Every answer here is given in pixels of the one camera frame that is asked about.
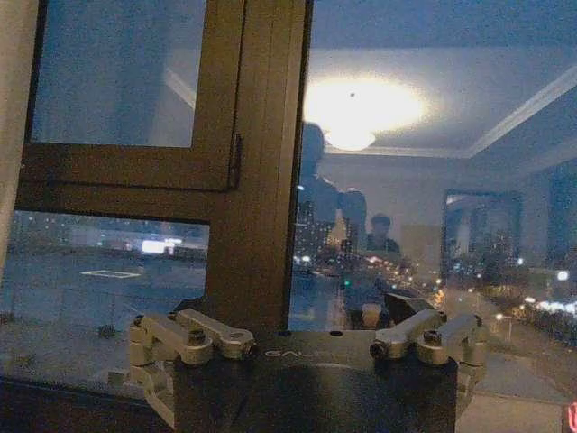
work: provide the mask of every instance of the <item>window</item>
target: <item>window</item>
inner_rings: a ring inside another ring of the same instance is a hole
[[[577,398],[576,23],[559,4],[315,1],[288,327],[389,327],[385,292],[480,315],[459,431],[560,431]]]
[[[205,291],[208,226],[16,210],[0,286],[2,375],[137,398],[128,326]]]
[[[233,188],[242,29],[243,2],[41,2],[22,179]]]

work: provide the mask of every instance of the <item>ceiling light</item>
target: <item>ceiling light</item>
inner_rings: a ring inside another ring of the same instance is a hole
[[[417,92],[380,78],[339,78],[307,86],[304,118],[323,131],[353,128],[378,134],[420,120],[426,112]]]
[[[374,134],[354,130],[329,131],[325,139],[337,149],[352,152],[366,149],[375,142]]]

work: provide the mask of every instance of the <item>man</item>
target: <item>man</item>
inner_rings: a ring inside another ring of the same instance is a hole
[[[398,244],[388,238],[390,218],[385,214],[375,214],[371,218],[371,233],[367,236],[367,250],[400,253]]]

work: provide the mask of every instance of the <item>street light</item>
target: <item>street light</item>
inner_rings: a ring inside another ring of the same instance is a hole
[[[498,313],[495,315],[495,319],[498,321],[503,320],[504,318],[508,319],[508,336],[507,341],[511,341],[511,334],[513,332],[513,320],[521,320],[520,318],[514,318],[513,316],[505,316],[502,313]]]

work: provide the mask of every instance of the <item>white marking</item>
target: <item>white marking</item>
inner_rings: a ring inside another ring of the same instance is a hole
[[[117,271],[84,271],[81,272],[82,275],[93,275],[95,277],[107,277],[107,278],[132,278],[132,277],[139,277],[139,273],[132,273],[132,272],[117,272]]]

